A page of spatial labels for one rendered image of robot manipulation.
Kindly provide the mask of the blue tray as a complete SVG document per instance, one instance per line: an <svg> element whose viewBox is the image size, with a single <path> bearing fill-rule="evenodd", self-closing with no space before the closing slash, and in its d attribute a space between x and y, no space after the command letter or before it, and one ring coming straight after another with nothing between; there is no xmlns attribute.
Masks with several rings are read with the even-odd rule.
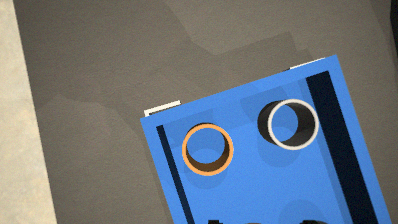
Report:
<svg viewBox="0 0 398 224"><path fill-rule="evenodd" d="M266 141L264 106L299 99L315 110L311 144L287 150ZM140 118L174 224L392 224L337 55ZM192 171L187 132L213 123L233 157L220 173Z"/></svg>

